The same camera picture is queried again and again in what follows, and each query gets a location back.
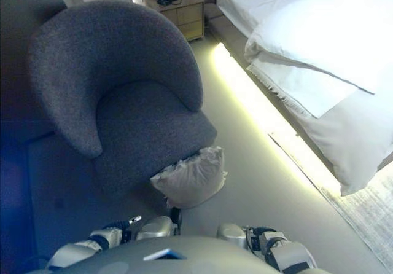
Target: drawer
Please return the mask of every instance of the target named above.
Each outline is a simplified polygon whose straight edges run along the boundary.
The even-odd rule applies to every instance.
[[[175,25],[177,25],[177,13],[176,13],[176,9],[173,10],[166,10],[161,12],[162,15],[164,15],[166,18],[168,18],[169,20],[172,21],[172,23],[174,23]]]
[[[176,10],[178,25],[195,22],[198,20],[202,20],[203,18],[203,3],[178,8]]]
[[[178,28],[186,39],[191,40],[203,36],[203,21],[191,22],[188,24],[179,25]]]

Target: white rug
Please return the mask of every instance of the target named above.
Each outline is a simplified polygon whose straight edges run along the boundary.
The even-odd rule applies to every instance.
[[[294,131],[269,135],[393,273],[393,163],[378,172],[365,189],[341,197],[337,180],[326,168],[315,165],[322,163]]]

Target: bed frame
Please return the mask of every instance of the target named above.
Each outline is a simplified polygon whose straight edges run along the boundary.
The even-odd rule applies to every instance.
[[[216,0],[205,0],[204,5],[205,25],[206,29],[216,38],[218,42],[222,42],[231,56],[245,70],[249,77],[254,81],[258,88],[265,94],[270,102],[278,109],[278,111],[291,124],[300,137],[306,142],[313,152],[320,158],[324,165],[333,172],[333,165],[323,155],[313,140],[306,134],[303,127],[297,122],[295,117],[287,110],[282,101],[272,92],[270,92],[254,75],[246,71],[249,63],[244,59],[244,47],[247,38],[232,24],[232,22],[221,12],[216,6]],[[389,154],[379,165],[378,170],[385,167],[393,161],[393,152]]]

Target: wooden nightstand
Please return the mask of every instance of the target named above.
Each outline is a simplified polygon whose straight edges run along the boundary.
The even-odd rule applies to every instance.
[[[188,41],[204,36],[203,0],[178,0],[168,6],[160,6],[157,0],[143,0],[143,3],[171,20]]]

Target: gray armchair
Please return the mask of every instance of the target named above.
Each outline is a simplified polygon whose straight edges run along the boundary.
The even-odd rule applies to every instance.
[[[121,197],[167,165],[210,146],[193,53],[165,17],[136,4],[68,8],[33,36],[31,83],[58,132],[93,159]]]

